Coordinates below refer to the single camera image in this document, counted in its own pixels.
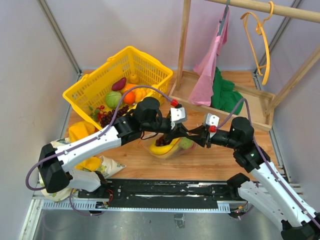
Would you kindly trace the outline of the green custard apple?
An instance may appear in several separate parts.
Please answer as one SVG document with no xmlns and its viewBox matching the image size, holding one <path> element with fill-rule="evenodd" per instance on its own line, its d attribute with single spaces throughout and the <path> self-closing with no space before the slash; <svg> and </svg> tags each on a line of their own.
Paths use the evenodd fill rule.
<svg viewBox="0 0 320 240">
<path fill-rule="evenodd" d="M 194 147 L 194 142 L 191 139 L 182 137 L 178 143 L 178 146 L 183 150 L 189 150 Z"/>
</svg>

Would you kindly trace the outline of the dark grape bunch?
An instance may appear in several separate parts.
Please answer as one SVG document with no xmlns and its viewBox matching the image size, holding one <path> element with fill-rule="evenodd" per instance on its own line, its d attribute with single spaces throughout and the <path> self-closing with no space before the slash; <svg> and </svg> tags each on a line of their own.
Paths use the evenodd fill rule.
<svg viewBox="0 0 320 240">
<path fill-rule="evenodd" d="M 166 146 L 167 143 L 166 141 L 163 139 L 163 138 L 159 138 L 155 141 L 155 146 L 156 147 L 163 147 L 163 146 Z"/>
</svg>

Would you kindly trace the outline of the clear zip top bag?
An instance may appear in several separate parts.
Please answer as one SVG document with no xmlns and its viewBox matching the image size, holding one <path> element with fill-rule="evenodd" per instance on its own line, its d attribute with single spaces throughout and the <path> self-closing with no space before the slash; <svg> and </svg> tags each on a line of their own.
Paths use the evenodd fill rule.
<svg viewBox="0 0 320 240">
<path fill-rule="evenodd" d="M 170 143 L 165 143 L 163 135 L 163 133 L 160 133 L 152 137 L 153 135 L 149 134 L 140 143 L 152 156 L 164 160 L 188 154 L 197 146 L 195 142 L 186 137 L 175 138 Z"/>
</svg>

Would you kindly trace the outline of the yellow banana bunch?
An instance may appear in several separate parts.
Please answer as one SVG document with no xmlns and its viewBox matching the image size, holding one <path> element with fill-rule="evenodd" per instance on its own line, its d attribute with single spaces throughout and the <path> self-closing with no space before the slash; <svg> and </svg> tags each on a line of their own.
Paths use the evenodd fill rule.
<svg viewBox="0 0 320 240">
<path fill-rule="evenodd" d="M 167 159 L 170 158 L 179 148 L 180 138 L 175 138 L 171 143 L 165 146 L 156 146 L 156 140 L 148 147 L 149 152 L 157 158 Z"/>
</svg>

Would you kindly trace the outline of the black grape bunch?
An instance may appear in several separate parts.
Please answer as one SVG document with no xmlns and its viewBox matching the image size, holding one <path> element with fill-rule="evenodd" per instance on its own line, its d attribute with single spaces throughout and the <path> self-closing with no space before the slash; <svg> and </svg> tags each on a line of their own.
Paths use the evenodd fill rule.
<svg viewBox="0 0 320 240">
<path fill-rule="evenodd" d="M 117 119 L 123 116 L 124 114 L 126 114 L 128 110 L 129 110 L 129 106 L 125 105 L 123 107 L 120 107 L 116 114 L 114 109 L 109 112 L 104 112 L 102 117 L 100 118 L 101 127 L 105 128 L 107 125 L 109 125 L 114 115 L 115 115 L 115 119 Z"/>
</svg>

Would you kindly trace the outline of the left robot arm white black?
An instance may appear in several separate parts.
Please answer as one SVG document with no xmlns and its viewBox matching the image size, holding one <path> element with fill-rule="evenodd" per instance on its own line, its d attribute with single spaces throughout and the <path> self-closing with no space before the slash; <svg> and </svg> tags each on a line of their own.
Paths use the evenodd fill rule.
<svg viewBox="0 0 320 240">
<path fill-rule="evenodd" d="M 109 149 L 115 149 L 139 139 L 144 132 L 178 136 L 178 127 L 187 119 L 185 108 L 174 105 L 167 117 L 159 109 L 160 103 L 154 97 L 146 97 L 135 109 L 118 117 L 104 129 L 78 141 L 53 147 L 48 143 L 40 152 L 38 170 L 44 189 L 49 194 L 65 188 L 82 189 L 101 198 L 107 193 L 105 179 L 98 171 L 83 171 L 76 165 Z"/>
</svg>

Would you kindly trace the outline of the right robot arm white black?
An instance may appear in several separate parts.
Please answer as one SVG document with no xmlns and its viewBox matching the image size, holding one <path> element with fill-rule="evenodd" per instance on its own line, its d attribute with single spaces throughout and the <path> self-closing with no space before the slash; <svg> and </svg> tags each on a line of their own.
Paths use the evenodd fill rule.
<svg viewBox="0 0 320 240">
<path fill-rule="evenodd" d="M 236 117 L 231 121 L 229 131 L 220 130 L 218 122 L 218 117 L 209 115 L 202 126 L 190 130 L 190 139 L 202 147 L 214 144 L 233 149 L 238 165 L 265 188 L 262 191 L 239 173 L 227 181 L 227 196 L 251 203 L 280 230 L 284 240 L 318 240 L 320 214 L 292 189 L 257 144 L 251 121 Z"/>
</svg>

